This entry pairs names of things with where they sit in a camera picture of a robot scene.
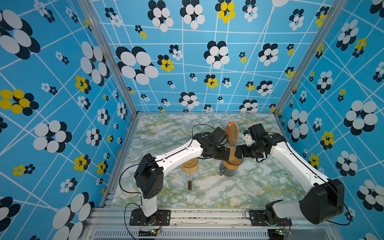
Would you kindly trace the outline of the orange coffee filter pack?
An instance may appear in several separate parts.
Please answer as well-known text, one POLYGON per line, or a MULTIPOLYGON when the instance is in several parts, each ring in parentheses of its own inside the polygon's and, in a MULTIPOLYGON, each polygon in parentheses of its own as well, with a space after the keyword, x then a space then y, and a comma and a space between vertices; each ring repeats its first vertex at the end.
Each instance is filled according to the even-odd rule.
POLYGON ((226 134, 228 136, 229 145, 234 145, 238 142, 239 127, 236 122, 230 122, 227 124, 226 134))

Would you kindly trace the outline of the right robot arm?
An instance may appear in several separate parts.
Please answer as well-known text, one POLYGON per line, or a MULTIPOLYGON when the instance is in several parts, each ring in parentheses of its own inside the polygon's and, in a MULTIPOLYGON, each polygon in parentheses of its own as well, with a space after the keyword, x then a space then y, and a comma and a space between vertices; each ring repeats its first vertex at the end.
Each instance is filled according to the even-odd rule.
POLYGON ((301 200, 278 200, 267 204, 265 219, 269 225, 288 218, 306 219, 318 225, 330 222, 347 209, 344 184, 312 167, 281 134, 269 133, 262 124, 256 124, 244 131, 244 140, 244 145, 236 147, 236 158, 264 160, 271 155, 290 171, 306 193, 301 200))

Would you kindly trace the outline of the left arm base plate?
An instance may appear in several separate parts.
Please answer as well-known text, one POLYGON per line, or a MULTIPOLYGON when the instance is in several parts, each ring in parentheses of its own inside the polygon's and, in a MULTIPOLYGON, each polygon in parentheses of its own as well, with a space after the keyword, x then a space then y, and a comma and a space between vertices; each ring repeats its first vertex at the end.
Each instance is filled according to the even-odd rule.
POLYGON ((130 226, 169 226, 171 210, 158 210, 153 215, 146 217, 141 209, 131 212, 130 226))

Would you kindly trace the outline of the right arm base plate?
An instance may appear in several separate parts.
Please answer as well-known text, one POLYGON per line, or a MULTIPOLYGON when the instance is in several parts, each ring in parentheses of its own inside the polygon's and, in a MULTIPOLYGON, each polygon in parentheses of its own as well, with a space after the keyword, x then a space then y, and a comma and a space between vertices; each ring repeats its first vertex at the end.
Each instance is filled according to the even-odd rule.
POLYGON ((291 227, 292 221, 288 218, 267 221, 265 210, 246 210, 245 217, 251 221, 252 227, 291 227))

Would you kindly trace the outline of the grey glass pitcher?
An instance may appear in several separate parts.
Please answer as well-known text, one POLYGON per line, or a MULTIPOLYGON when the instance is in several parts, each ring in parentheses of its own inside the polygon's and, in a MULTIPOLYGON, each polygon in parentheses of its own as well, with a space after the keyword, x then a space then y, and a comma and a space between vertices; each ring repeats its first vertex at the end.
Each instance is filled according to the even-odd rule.
POLYGON ((228 168, 224 167, 224 168, 220 169, 219 175, 220 176, 226 176, 226 177, 233 177, 236 175, 237 171, 238 171, 237 169, 232 170, 232 169, 228 169, 228 168))

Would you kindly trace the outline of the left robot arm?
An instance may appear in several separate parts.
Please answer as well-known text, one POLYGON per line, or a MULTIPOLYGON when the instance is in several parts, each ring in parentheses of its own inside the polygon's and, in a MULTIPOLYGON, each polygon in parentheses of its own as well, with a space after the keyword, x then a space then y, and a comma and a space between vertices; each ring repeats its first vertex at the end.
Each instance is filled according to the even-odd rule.
POLYGON ((230 149, 222 142, 228 138, 226 132, 217 127, 213 132, 197 133, 184 145, 165 154, 143 156, 135 174, 141 194, 139 217, 143 225, 151 225, 159 216, 157 195, 163 189, 164 177, 175 168, 195 158, 213 158, 227 161, 230 149))

